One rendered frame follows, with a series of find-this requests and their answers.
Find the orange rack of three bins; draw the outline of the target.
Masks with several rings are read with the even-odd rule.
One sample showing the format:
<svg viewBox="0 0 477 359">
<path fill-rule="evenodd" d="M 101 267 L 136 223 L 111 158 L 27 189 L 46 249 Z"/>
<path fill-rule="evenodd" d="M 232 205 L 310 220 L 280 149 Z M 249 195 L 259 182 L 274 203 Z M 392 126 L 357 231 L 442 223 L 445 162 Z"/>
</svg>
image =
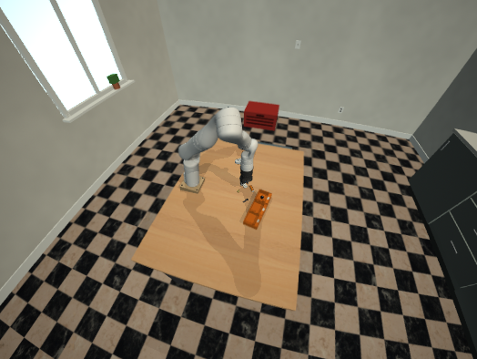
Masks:
<svg viewBox="0 0 477 359">
<path fill-rule="evenodd" d="M 259 190 L 256 198 L 254 199 L 249 212 L 243 221 L 244 225 L 249 226 L 250 228 L 257 229 L 259 226 L 259 222 L 261 217 L 268 205 L 269 199 L 272 193 L 269 193 L 265 190 Z M 264 196 L 264 199 L 261 199 L 260 196 Z M 251 225 L 252 224 L 252 225 Z M 255 225 L 255 226 L 253 226 Z"/>
</svg>

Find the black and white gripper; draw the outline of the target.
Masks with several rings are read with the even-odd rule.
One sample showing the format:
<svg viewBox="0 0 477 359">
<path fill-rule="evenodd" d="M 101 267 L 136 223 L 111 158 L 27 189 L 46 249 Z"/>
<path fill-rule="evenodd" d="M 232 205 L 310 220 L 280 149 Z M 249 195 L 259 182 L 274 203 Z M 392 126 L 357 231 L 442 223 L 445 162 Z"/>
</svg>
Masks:
<svg viewBox="0 0 477 359">
<path fill-rule="evenodd" d="M 240 185 L 242 186 L 242 184 L 244 183 L 248 183 L 250 181 L 252 181 L 253 177 L 252 177 L 252 173 L 253 173 L 253 163 L 250 164 L 250 165 L 244 165 L 241 163 L 241 158 L 240 159 L 236 159 L 235 160 L 235 163 L 236 164 L 240 164 Z"/>
</svg>

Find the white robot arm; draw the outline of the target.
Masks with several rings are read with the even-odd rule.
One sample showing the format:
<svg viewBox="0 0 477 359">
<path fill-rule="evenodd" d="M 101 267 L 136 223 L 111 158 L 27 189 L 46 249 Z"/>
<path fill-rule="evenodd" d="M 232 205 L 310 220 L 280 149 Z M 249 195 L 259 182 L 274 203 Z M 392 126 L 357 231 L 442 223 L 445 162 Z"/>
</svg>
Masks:
<svg viewBox="0 0 477 359">
<path fill-rule="evenodd" d="M 178 154 L 183 159 L 184 181 L 189 187 L 199 184 L 200 153 L 212 148 L 218 138 L 237 144 L 239 149 L 245 150 L 241 153 L 242 164 L 253 163 L 258 142 L 242 130 L 241 116 L 236 108 L 223 108 L 204 128 L 178 148 Z"/>
</svg>

